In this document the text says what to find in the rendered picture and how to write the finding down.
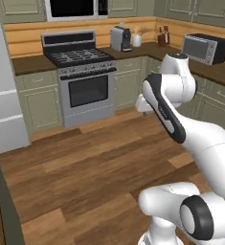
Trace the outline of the dark green island counter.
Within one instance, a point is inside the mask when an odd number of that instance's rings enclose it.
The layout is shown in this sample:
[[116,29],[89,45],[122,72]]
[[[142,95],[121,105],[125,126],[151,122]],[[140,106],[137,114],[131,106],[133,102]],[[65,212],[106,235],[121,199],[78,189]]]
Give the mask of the dark green island counter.
[[20,219],[0,168],[0,217],[6,245],[25,245]]

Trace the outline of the brown knife block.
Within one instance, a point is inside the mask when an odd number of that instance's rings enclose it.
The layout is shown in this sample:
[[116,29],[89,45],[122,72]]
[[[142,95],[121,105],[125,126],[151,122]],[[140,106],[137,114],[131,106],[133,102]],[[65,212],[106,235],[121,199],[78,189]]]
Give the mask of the brown knife block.
[[159,28],[157,38],[160,47],[167,47],[169,45],[169,27],[167,25]]

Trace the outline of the white framed black range hood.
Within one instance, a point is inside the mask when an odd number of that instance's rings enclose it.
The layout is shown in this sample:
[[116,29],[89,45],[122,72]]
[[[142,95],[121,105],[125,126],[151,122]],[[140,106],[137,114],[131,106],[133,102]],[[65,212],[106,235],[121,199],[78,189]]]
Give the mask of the white framed black range hood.
[[108,17],[108,0],[44,0],[48,21],[90,20]]

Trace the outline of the green wall cupboards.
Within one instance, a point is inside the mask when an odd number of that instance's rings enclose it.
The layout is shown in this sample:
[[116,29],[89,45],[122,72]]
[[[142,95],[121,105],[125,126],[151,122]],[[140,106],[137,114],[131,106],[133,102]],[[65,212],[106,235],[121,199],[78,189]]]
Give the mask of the green wall cupboards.
[[45,20],[44,0],[0,0],[0,16],[4,24]]
[[154,15],[225,28],[225,0],[155,0]]
[[108,0],[108,16],[152,16],[154,4],[155,0]]

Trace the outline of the white grey fridge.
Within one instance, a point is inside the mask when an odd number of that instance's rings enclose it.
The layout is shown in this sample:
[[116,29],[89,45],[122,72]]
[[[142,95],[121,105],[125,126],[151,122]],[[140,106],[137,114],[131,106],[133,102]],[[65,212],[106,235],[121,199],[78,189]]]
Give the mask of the white grey fridge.
[[0,21],[0,154],[30,144]]

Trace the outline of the silver coffee machine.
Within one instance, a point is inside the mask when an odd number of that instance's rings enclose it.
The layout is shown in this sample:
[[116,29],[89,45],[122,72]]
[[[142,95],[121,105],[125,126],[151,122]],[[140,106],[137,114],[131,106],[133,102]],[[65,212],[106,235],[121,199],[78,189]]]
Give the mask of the silver coffee machine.
[[110,47],[119,52],[130,52],[130,38],[129,28],[115,26],[110,32]]

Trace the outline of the silver black stove with oven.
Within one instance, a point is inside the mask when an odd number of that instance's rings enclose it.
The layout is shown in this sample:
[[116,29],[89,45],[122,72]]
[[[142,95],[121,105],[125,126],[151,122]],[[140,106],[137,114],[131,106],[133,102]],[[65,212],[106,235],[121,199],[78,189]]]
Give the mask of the silver black stove with oven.
[[96,48],[93,30],[41,35],[43,54],[57,67],[63,125],[114,115],[116,60]]

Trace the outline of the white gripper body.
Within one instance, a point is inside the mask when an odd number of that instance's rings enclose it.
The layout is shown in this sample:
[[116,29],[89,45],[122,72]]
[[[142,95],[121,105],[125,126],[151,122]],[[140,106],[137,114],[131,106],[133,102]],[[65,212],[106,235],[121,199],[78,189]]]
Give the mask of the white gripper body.
[[149,105],[149,103],[146,101],[146,99],[142,94],[138,96],[135,107],[136,110],[139,113],[142,113],[144,116],[147,116],[149,113],[153,112],[153,109],[151,108],[151,106]]

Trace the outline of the white pot with utensils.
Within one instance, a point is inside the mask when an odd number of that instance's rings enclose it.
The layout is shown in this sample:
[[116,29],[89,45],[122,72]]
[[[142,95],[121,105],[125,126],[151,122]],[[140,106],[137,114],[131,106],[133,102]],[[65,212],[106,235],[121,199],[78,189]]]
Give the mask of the white pot with utensils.
[[142,43],[142,35],[148,32],[150,32],[150,28],[135,27],[132,33],[132,46],[140,47]]

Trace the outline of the green base cupboards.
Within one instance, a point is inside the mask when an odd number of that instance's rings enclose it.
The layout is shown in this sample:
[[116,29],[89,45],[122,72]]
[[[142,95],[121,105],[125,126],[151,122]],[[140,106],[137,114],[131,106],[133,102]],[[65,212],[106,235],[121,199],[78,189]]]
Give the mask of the green base cupboards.
[[215,123],[225,129],[225,86],[197,75],[194,78],[198,85],[196,95],[178,111],[186,117]]
[[117,61],[115,110],[135,105],[142,93],[142,84],[151,73],[158,73],[161,62],[149,56],[139,56]]
[[17,76],[15,84],[30,134],[62,125],[56,70]]

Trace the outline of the silver black countertop microwave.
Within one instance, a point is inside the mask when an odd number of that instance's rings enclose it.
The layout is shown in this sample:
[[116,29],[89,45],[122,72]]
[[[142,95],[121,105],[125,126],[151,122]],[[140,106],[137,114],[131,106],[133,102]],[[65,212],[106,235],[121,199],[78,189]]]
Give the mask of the silver black countertop microwave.
[[181,52],[207,65],[224,63],[225,38],[203,33],[185,34]]

